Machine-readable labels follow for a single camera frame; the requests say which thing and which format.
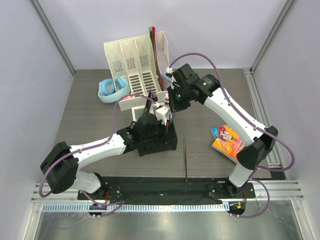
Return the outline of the teal handled black knife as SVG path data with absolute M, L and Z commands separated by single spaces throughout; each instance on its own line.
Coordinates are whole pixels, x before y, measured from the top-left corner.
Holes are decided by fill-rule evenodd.
M 151 104 L 152 104 L 152 91 L 150 91 L 149 93 L 148 93 L 148 99 L 147 99 L 147 101 L 146 101 L 146 104 L 145 104 L 145 107 L 144 107 L 144 111 L 143 111 L 143 113 L 144 114 L 147 114 L 147 113 L 149 113 L 150 112 L 150 108 L 151 108 Z

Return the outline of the thin dark metal chopstick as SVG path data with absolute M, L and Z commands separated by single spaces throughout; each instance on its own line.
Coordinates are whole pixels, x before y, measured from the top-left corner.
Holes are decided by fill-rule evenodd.
M 166 122 L 166 125 L 165 125 L 165 135 L 164 135 L 164 141 L 165 141 L 165 144 L 167 144 L 167 136 L 168 136 L 168 128 L 169 128 L 169 121 Z

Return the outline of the copper coloured fork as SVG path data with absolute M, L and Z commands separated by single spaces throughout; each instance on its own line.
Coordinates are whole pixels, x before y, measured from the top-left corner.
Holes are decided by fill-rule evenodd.
M 170 96 L 169 96 L 168 93 L 166 93 L 166 95 L 165 95 L 164 103 L 165 103 L 166 105 L 169 105 L 169 104 L 170 104 Z

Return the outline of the green and tan chopstick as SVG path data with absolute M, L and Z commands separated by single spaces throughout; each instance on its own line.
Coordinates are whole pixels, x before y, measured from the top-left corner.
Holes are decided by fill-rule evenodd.
M 171 125 L 172 121 L 173 121 L 173 114 L 171 113 L 169 115 L 169 126 Z

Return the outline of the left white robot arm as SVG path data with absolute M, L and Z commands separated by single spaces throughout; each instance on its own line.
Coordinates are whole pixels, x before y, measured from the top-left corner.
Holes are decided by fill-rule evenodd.
M 81 169 L 107 157 L 123 155 L 135 150 L 146 150 L 150 145 L 165 143 L 167 125 L 172 111 L 168 105 L 152 104 L 147 112 L 111 136 L 82 145 L 69 146 L 60 142 L 54 146 L 40 165 L 43 182 L 50 187 L 50 194 L 60 194 L 68 189 L 79 190 L 100 200 L 107 192 L 107 185 L 98 173 Z

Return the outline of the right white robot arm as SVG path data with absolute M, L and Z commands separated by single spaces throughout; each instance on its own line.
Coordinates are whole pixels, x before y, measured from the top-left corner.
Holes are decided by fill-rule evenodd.
M 228 95 L 212 74 L 199 77 L 186 63 L 176 70 L 168 67 L 165 76 L 174 79 L 167 89 L 173 112 L 186 110 L 191 101 L 199 102 L 218 114 L 241 138 L 245 147 L 236 154 L 237 163 L 225 186 L 230 197 L 238 197 L 258 164 L 272 151 L 278 130 L 256 121 Z

